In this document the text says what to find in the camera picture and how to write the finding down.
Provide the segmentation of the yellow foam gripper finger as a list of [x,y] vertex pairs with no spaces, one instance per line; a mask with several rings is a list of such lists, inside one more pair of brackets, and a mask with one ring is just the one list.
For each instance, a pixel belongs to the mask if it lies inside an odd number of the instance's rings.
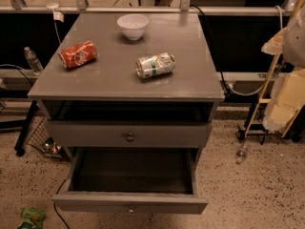
[[296,67],[274,82],[271,100],[263,118],[264,128],[269,131],[281,130],[304,105],[305,69]]

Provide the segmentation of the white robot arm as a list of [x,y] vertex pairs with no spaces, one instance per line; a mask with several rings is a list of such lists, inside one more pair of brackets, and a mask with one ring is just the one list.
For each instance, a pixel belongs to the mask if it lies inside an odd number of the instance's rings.
[[305,6],[261,50],[271,55],[281,53],[283,61],[294,66],[275,80],[263,118],[265,129],[279,131],[305,104]]

